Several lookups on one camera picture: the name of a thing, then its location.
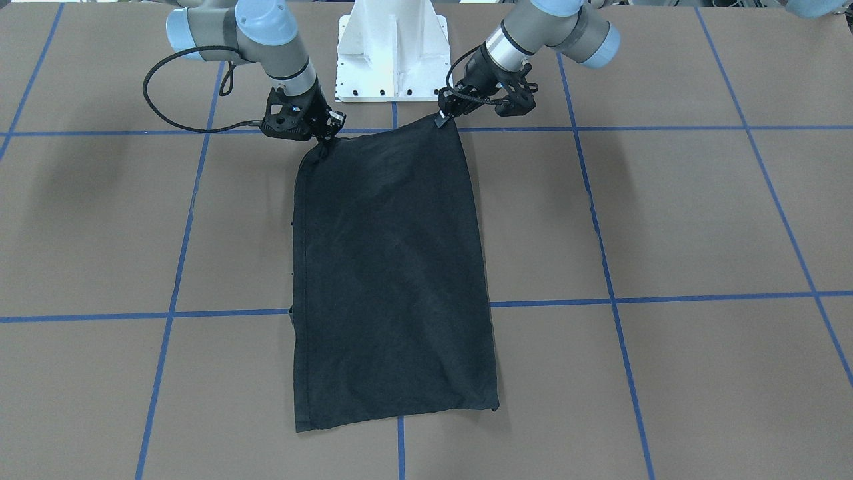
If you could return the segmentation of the black t-shirt with logo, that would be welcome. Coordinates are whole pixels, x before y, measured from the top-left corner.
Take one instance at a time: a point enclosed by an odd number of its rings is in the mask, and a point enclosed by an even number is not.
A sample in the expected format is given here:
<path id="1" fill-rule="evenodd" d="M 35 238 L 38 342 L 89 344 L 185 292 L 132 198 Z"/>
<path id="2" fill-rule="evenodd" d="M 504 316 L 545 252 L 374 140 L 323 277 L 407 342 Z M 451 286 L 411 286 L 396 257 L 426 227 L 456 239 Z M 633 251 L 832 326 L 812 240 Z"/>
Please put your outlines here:
<path id="1" fill-rule="evenodd" d="M 456 121 L 439 127 L 429 115 L 311 149 L 292 228 L 296 431 L 499 407 Z"/>

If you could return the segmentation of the white pedestal column base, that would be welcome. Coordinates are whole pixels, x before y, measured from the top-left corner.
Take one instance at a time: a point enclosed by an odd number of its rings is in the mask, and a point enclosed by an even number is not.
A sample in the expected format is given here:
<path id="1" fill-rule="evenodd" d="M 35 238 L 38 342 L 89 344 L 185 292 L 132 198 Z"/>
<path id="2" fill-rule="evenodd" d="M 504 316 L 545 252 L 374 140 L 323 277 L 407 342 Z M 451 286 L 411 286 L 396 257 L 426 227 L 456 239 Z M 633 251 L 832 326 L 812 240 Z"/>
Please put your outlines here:
<path id="1" fill-rule="evenodd" d="M 338 21 L 335 99 L 436 101 L 450 68 L 447 19 L 430 1 L 356 1 Z"/>

